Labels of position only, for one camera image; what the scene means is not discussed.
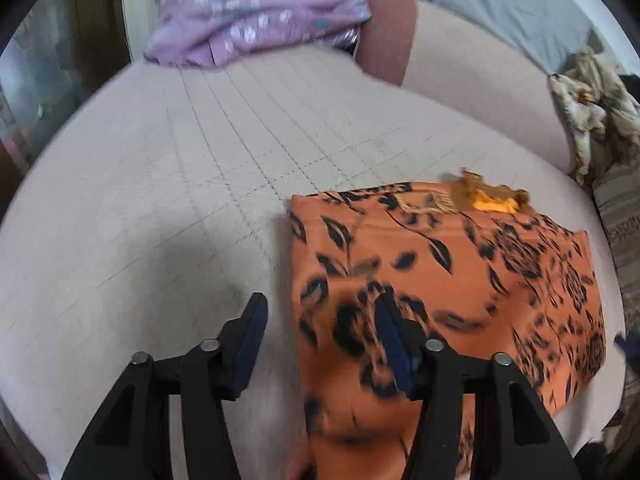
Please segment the orange black floral blouse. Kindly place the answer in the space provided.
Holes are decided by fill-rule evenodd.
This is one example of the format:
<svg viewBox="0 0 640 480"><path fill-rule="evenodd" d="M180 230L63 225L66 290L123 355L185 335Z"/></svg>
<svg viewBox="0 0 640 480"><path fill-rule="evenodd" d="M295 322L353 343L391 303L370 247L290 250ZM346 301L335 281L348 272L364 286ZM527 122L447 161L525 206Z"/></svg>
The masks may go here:
<svg viewBox="0 0 640 480"><path fill-rule="evenodd" d="M526 191L467 171L296 195L290 219L305 479L396 479L408 460L420 406L393 370L379 296L462 356L512 356L550 413L605 360L588 236L536 211Z"/></svg>

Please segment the striped floral pillow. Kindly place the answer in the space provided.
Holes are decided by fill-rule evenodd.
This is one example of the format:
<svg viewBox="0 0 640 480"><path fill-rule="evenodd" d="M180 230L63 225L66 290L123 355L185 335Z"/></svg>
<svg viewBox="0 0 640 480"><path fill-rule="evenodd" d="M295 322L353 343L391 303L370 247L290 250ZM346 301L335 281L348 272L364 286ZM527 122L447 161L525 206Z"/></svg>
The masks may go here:
<svg viewBox="0 0 640 480"><path fill-rule="evenodd" d="M639 159L616 164L593 187L622 293L628 330L639 329Z"/></svg>

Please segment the pink quilted mattress cover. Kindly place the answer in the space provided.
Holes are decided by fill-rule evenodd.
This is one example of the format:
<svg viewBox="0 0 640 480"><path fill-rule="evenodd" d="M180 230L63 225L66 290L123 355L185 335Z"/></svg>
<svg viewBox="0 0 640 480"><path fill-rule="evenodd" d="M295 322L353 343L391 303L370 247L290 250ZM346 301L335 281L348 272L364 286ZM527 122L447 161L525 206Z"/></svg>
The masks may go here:
<svg viewBox="0 0 640 480"><path fill-rule="evenodd" d="M134 352L185 352L262 292L265 340L226 416L242 476L283 478L304 426L288 199L463 167L588 233L605 329L621 332L592 200L503 134L317 46L224 70L130 65L48 145L2 221L2 400L59 477Z"/></svg>

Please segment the crumpled cream brown blanket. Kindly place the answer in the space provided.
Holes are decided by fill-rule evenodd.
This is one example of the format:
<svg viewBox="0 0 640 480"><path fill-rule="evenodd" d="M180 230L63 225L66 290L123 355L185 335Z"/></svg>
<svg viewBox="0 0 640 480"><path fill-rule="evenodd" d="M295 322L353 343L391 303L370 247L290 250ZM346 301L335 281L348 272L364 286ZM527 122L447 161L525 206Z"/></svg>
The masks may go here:
<svg viewBox="0 0 640 480"><path fill-rule="evenodd" d="M639 157L639 100L604 55L578 51L568 70L548 77L548 89L573 140L579 185Z"/></svg>

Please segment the grey pillow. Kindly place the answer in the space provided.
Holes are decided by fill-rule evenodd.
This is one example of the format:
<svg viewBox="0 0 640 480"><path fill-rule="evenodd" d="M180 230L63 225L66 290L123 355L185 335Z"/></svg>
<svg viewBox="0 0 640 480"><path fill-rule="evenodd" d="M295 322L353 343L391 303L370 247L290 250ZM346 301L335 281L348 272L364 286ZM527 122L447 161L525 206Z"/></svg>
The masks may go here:
<svg viewBox="0 0 640 480"><path fill-rule="evenodd" d="M430 0L484 27L548 74L570 68L586 47L605 52L597 27L574 0Z"/></svg>

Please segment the pink bolster cushion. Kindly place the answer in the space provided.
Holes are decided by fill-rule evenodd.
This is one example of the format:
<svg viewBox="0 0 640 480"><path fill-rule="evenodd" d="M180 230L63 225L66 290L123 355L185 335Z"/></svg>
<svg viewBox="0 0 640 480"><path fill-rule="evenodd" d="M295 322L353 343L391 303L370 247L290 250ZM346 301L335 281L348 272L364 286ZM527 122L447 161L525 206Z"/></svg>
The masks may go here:
<svg viewBox="0 0 640 480"><path fill-rule="evenodd" d="M480 26L421 0L368 0L356 62L368 75L468 115L569 174L575 155L548 77Z"/></svg>

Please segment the wooden stained glass door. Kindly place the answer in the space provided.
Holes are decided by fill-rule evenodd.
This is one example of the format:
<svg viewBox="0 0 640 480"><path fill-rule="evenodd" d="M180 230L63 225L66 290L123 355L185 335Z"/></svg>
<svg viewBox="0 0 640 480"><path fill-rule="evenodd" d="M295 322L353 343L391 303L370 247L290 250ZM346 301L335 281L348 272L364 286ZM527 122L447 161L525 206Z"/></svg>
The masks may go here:
<svg viewBox="0 0 640 480"><path fill-rule="evenodd" d="M1 0L1 200L130 61L122 0Z"/></svg>

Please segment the purple floral cloth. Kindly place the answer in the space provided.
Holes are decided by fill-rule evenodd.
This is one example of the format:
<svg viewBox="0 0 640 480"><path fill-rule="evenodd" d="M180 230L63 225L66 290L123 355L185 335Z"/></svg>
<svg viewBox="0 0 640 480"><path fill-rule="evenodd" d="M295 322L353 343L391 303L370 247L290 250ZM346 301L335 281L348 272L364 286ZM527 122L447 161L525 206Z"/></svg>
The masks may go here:
<svg viewBox="0 0 640 480"><path fill-rule="evenodd" d="M221 68L255 52L352 38L367 0L156 0L144 57L163 66Z"/></svg>

